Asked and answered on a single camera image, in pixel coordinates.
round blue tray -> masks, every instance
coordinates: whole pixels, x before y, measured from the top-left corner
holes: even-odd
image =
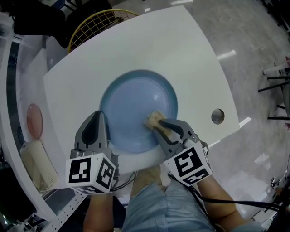
[[[177,98],[170,83],[148,70],[135,70],[118,77],[105,91],[100,109],[108,119],[111,142],[118,149],[142,153],[157,146],[144,126],[149,114],[161,111],[177,117]]]

forearm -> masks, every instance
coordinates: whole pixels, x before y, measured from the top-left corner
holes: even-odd
[[[114,231],[113,196],[92,195],[84,221],[84,232]]]
[[[213,176],[209,176],[198,182],[200,194],[209,199],[229,200],[231,196],[220,186]],[[220,204],[204,202],[209,217],[224,227],[226,231],[244,224],[246,221],[237,211],[235,204]]]

pink oval dish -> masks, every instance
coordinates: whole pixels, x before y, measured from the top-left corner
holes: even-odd
[[[43,122],[40,108],[35,104],[30,104],[27,110],[27,127],[32,137],[39,139],[42,133]]]

concrete floor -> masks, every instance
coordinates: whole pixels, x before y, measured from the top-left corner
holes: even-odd
[[[289,36],[255,0],[127,0],[113,8],[144,14],[178,5],[186,7],[209,40],[227,77],[239,121],[246,122],[210,148],[213,175],[235,200],[269,200],[272,177],[283,177],[287,169],[290,132],[285,121],[267,120],[281,104],[280,89],[257,90],[269,85],[262,70],[290,54]],[[121,195],[128,199],[126,191]],[[245,218],[259,211],[237,207]]]

beige sponge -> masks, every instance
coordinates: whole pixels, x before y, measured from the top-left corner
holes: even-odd
[[[171,135],[172,130],[165,128],[158,123],[159,120],[165,119],[165,118],[166,117],[164,116],[164,114],[161,111],[155,111],[155,112],[151,113],[150,115],[148,115],[146,121],[144,122],[144,125],[151,130],[153,130],[154,127],[157,127],[160,130],[162,130],[167,136],[169,136],[169,135]]]

